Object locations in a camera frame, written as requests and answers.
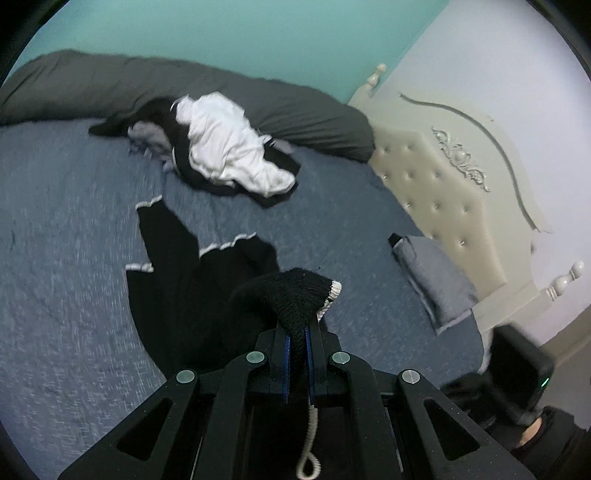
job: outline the teal wall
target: teal wall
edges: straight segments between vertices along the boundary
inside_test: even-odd
[[[62,48],[195,60],[347,101],[447,0],[70,0],[17,65]]]

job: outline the gray pillow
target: gray pillow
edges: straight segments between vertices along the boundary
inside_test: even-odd
[[[129,115],[154,98],[199,98],[212,92],[244,108],[262,134],[363,162],[374,151],[365,116],[319,90],[189,61],[74,50],[32,60],[5,82],[0,125]]]

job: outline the white cloth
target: white cloth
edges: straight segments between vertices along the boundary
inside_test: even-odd
[[[189,163],[215,184],[237,181],[265,197],[289,191],[296,178],[264,159],[263,143],[244,110],[219,92],[176,102],[179,124],[189,126]]]

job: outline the bed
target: bed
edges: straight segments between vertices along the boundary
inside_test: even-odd
[[[536,289],[531,234],[549,227],[492,120],[411,92],[381,99],[384,70],[350,101],[374,132],[369,164],[296,146],[299,187],[266,210],[195,192],[127,139],[89,136],[96,120],[0,127],[0,420],[40,479],[56,478],[164,381],[127,301],[125,265],[148,261],[137,202],[162,195],[203,245],[257,232],[283,270],[340,281],[325,319],[343,348],[436,385],[481,366],[490,328],[526,322],[580,276],[577,264]],[[442,242],[476,286],[473,316],[434,333],[392,257],[393,232]]]

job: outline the headboard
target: headboard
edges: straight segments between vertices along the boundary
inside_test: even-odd
[[[374,129],[370,165],[421,231],[439,240],[472,280],[480,330],[525,323],[556,296],[532,279],[533,230],[551,229],[517,149],[494,119],[457,99],[374,92],[383,71],[378,66],[349,102]],[[573,266],[571,280],[582,268],[582,262]]]

